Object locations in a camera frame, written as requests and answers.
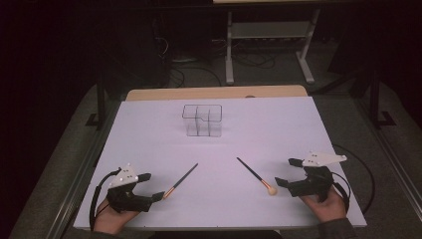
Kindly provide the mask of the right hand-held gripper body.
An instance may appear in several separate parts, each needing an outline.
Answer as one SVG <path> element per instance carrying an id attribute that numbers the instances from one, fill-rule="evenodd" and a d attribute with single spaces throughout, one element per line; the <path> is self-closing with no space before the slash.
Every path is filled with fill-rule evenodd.
<path id="1" fill-rule="evenodd" d="M 323 202 L 327 199 L 328 191 L 334 186 L 343 196 L 346 196 L 347 193 L 344 188 L 334 181 L 332 172 L 327 167 L 329 164 L 346 160 L 345 155 L 311 151 L 303 159 L 303 166 L 301 167 L 306 173 L 306 178 L 290 182 L 289 191 L 291 195 L 297 197 L 316 194 L 319 201 Z"/>

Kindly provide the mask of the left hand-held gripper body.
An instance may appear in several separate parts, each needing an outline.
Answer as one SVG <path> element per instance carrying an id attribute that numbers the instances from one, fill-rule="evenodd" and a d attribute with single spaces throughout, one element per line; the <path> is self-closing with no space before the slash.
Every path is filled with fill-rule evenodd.
<path id="1" fill-rule="evenodd" d="M 123 167 L 111 181 L 107 189 L 106 199 L 109 206 L 116 212 L 137 211 L 147 212 L 154 203 L 151 196 L 140 196 L 133 193 L 133 189 L 140 182 L 137 181 L 134 168 L 128 164 Z"/>

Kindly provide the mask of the thin black makeup brush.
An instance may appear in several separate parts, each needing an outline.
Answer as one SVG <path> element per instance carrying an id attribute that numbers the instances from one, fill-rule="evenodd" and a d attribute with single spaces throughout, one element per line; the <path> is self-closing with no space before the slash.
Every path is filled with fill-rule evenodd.
<path id="1" fill-rule="evenodd" d="M 166 199 L 189 176 L 189 174 L 198 166 L 198 164 L 199 163 L 195 163 L 180 179 L 178 179 L 176 183 L 164 193 L 163 199 Z"/>

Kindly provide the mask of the fluffy cream-head makeup brush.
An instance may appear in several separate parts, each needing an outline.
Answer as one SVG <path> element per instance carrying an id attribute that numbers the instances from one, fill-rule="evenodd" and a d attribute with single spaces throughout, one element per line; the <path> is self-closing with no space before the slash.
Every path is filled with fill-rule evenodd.
<path id="1" fill-rule="evenodd" d="M 273 187 L 271 184 L 269 184 L 267 181 L 265 181 L 253 168 L 251 168 L 246 162 L 244 162 L 240 157 L 237 158 L 237 160 L 247 168 L 248 171 L 250 171 L 266 188 L 268 191 L 268 194 L 271 196 L 275 196 L 278 193 L 278 190 Z"/>

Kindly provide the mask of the clear acrylic organizer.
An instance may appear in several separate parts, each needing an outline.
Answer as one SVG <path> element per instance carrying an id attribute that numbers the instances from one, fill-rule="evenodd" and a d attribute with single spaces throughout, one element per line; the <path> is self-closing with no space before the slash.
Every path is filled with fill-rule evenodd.
<path id="1" fill-rule="evenodd" d="M 222 135 L 223 111 L 220 105 L 185 105 L 182 118 L 188 136 Z"/>

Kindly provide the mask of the person's right hand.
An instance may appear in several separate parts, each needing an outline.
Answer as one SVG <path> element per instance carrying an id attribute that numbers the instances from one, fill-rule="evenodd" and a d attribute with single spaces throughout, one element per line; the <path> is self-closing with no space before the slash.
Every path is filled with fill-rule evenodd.
<path id="1" fill-rule="evenodd" d="M 332 187 L 327 193 L 327 199 L 318 202 L 315 196 L 301 196 L 301 201 L 311 210 L 320 223 L 343 219 L 346 210 L 342 197 Z"/>

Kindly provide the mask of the person's left hand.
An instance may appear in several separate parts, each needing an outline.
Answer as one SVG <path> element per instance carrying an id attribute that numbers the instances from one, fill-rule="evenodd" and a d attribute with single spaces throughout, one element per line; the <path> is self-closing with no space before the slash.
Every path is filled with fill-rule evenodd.
<path id="1" fill-rule="evenodd" d="M 105 199 L 98 207 L 94 231 L 116 235 L 137 215 L 137 211 L 116 212 Z"/>

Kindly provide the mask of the white board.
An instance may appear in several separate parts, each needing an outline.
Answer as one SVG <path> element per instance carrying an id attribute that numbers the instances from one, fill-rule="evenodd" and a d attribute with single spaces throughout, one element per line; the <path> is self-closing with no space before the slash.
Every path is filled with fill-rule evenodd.
<path id="1" fill-rule="evenodd" d="M 120 105 L 91 180 L 108 185 L 109 173 L 131 164 L 151 178 L 137 195 L 169 190 L 198 166 L 164 200 L 129 222 L 140 230 L 304 228 L 316 217 L 285 189 L 277 195 L 243 166 L 240 157 L 269 184 L 279 177 L 302 180 L 290 158 L 311 151 L 332 153 L 330 139 L 310 97 L 225 99 L 220 137 L 188 136 L 184 101 L 139 101 Z"/>

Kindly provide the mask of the black metal stand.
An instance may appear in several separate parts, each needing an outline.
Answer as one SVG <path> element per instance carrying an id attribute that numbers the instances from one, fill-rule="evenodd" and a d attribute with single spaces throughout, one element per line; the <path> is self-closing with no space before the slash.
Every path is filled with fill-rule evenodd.
<path id="1" fill-rule="evenodd" d="M 396 122 L 386 111 L 379 110 L 380 80 L 376 71 L 372 73 L 369 94 L 369 119 L 375 128 L 381 129 L 383 126 L 396 125 Z"/>
<path id="2" fill-rule="evenodd" d="M 90 114 L 86 126 L 95 126 L 97 130 L 103 128 L 106 120 L 106 92 L 104 86 L 104 77 L 99 75 L 97 79 L 97 112 Z"/>

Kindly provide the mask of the wooden table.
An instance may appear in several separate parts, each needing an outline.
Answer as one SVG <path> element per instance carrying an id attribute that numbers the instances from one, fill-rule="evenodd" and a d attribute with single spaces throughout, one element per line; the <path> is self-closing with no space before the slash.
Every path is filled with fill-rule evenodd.
<path id="1" fill-rule="evenodd" d="M 300 85 L 132 90 L 129 101 L 306 97 Z"/>

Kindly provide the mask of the grey metal rail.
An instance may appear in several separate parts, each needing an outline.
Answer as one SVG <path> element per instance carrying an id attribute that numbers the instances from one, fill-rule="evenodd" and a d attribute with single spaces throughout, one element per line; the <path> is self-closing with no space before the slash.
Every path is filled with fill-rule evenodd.
<path id="1" fill-rule="evenodd" d="M 60 140 L 61 152 L 53 157 L 57 167 L 53 169 L 52 176 L 56 180 L 54 189 L 62 190 L 64 198 L 54 214 L 46 239 L 61 239 L 72 225 L 90 185 L 119 106 L 119 101 L 105 102 L 105 124 L 100 130 L 95 126 L 86 126 L 87 120 L 76 122 L 72 119 L 71 128 L 64 134 L 65 139 Z"/>
<path id="2" fill-rule="evenodd" d="M 385 157 L 388 159 L 400 188 L 407 197 L 419 220 L 422 222 L 422 194 L 415 186 L 413 180 L 401 163 L 399 155 L 382 131 L 386 126 L 397 126 L 397 123 L 386 111 L 382 111 L 380 114 L 376 113 L 375 119 L 373 119 L 371 110 L 365 106 L 362 100 L 354 100 L 354 103 L 361 116 L 365 119 L 365 122 L 369 125 L 372 134 L 375 136 Z"/>

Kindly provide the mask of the white metal frame desk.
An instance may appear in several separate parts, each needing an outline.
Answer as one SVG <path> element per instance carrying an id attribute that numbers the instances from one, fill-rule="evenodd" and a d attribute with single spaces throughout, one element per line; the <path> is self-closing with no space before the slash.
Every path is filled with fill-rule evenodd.
<path id="1" fill-rule="evenodd" d="M 282 3 L 299 2 L 300 0 L 213 0 L 214 4 L 247 4 L 247 3 Z M 312 16 L 307 21 L 282 22 L 234 22 L 233 12 L 227 13 L 227 38 L 225 74 L 226 84 L 234 84 L 234 69 L 232 61 L 233 40 L 246 39 L 288 39 L 300 38 L 305 43 L 300 51 L 296 52 L 298 64 L 306 82 L 312 85 L 315 82 L 307 63 L 307 53 L 317 26 L 320 8 L 313 9 Z"/>

